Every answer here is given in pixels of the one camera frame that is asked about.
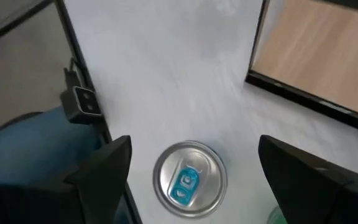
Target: white table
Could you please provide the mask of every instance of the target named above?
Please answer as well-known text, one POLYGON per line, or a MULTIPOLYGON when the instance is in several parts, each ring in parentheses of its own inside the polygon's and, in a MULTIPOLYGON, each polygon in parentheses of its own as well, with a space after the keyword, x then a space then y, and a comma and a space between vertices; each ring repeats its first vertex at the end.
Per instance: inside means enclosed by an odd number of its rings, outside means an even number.
POLYGON ((244 83, 262 0, 65 0, 112 138, 132 137, 128 183, 144 223, 163 208, 154 163, 194 139, 222 157, 223 204, 197 223, 265 223, 277 205, 257 154, 269 134, 358 172, 358 130, 244 83))

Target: gray floor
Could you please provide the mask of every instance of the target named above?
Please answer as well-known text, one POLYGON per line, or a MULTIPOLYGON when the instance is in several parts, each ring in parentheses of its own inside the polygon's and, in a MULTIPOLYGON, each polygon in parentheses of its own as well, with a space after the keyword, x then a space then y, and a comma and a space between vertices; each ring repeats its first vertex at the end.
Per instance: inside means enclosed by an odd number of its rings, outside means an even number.
POLYGON ((0 125, 58 106, 70 57, 53 4, 0 38, 0 125))

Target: blue pull tab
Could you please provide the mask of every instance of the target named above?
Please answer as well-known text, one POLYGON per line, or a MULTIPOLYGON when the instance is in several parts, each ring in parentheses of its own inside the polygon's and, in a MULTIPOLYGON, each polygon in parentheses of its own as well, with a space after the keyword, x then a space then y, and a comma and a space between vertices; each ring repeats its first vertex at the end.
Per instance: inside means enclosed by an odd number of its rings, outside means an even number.
POLYGON ((188 205, 199 182, 197 170, 190 167, 184 168, 180 171, 170 195, 180 204, 188 205))

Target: wooden panel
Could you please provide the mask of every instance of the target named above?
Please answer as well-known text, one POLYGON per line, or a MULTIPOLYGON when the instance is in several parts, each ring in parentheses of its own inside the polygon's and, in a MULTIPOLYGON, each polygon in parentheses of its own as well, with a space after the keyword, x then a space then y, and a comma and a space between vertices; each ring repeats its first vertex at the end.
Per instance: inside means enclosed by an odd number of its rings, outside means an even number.
POLYGON ((252 69, 358 111, 358 11, 286 0, 252 69))

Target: can rim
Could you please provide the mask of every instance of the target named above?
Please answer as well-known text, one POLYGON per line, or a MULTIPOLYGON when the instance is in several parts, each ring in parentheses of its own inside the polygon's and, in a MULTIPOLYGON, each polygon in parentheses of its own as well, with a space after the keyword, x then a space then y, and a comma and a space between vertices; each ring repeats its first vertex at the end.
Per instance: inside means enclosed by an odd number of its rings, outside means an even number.
POLYGON ((162 154, 158 157, 154 169, 153 169, 153 188, 154 192, 158 198, 158 200, 161 202, 161 204, 172 214, 182 217, 182 218, 189 218, 189 219, 197 219, 197 218, 204 218, 208 215, 212 214, 218 207, 222 204, 224 196, 226 194, 227 189, 227 174, 226 174, 226 168, 221 160, 221 158, 216 154, 216 152, 208 147, 207 145, 200 143, 198 141, 193 140, 187 140, 175 143, 171 146, 169 146, 166 150, 162 152, 162 154), (174 206, 171 202, 168 201, 168 198, 164 196, 162 193, 163 190, 161 188, 160 184, 160 174, 161 174, 161 168, 163 165, 163 162, 168 158, 170 154, 173 152, 180 150, 179 146, 182 146, 184 144, 188 144, 195 149, 199 149, 201 151, 204 151, 210 156, 213 161, 216 163, 216 165, 219 167, 219 171, 221 173, 222 177, 222 186, 221 186, 221 193, 216 197, 216 200, 212 202, 212 204, 208 207, 208 209, 200 212, 200 213, 190 213, 185 210, 181 210, 180 208, 174 206))

